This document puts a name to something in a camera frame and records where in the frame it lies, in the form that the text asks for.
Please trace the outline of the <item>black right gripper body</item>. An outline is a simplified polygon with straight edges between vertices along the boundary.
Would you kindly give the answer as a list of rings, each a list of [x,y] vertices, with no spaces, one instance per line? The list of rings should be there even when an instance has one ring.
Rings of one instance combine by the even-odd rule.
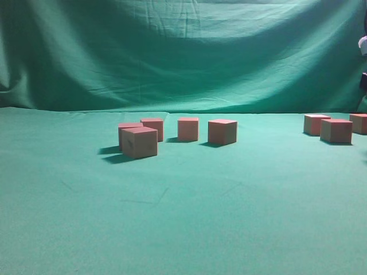
[[[363,72],[360,79],[360,89],[367,92],[367,73]]]

